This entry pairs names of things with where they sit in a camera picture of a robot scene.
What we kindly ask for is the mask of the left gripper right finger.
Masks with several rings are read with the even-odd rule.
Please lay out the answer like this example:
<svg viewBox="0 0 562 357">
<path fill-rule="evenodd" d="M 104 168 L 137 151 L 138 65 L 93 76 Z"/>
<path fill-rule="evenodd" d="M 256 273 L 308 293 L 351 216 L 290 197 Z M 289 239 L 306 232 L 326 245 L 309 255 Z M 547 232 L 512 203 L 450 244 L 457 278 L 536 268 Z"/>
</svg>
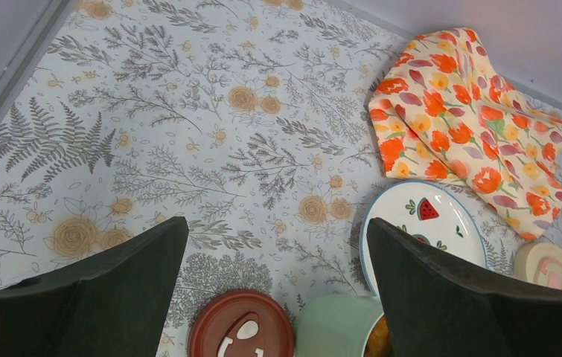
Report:
<svg viewBox="0 0 562 357">
<path fill-rule="evenodd" d="M 380 218 L 366 237 L 396 356 L 562 356 L 562 290 L 497 274 Z"/>
</svg>

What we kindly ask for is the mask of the green container cup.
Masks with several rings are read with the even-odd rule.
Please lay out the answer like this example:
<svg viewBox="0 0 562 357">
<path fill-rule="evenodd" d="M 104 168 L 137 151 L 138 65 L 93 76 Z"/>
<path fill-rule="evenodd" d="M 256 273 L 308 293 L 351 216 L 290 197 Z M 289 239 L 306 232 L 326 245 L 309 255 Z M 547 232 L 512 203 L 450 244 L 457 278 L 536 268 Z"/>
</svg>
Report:
<svg viewBox="0 0 562 357">
<path fill-rule="evenodd" d="M 317 297 L 300 311 L 294 328 L 295 356 L 391 356 L 394 352 L 376 297 Z"/>
</svg>

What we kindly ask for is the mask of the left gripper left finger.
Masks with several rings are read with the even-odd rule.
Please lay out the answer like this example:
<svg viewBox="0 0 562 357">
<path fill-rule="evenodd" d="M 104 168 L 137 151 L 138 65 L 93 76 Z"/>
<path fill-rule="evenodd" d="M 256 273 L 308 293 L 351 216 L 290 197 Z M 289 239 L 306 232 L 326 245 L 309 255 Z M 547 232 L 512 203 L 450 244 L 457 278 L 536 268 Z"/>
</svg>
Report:
<svg viewBox="0 0 562 357">
<path fill-rule="evenodd" d="M 174 217 L 0 289 L 0 356 L 154 356 L 187 239 Z"/>
</svg>

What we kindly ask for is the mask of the cream lid pink handle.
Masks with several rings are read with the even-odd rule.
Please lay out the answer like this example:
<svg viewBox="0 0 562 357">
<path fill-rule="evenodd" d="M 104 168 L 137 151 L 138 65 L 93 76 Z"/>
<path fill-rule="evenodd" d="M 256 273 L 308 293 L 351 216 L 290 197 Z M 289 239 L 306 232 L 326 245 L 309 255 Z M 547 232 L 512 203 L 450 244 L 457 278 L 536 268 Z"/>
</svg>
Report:
<svg viewBox="0 0 562 357">
<path fill-rule="evenodd" d="M 525 244 L 515 255 L 513 274 L 523 282 L 562 290 L 562 249 L 547 242 Z"/>
</svg>

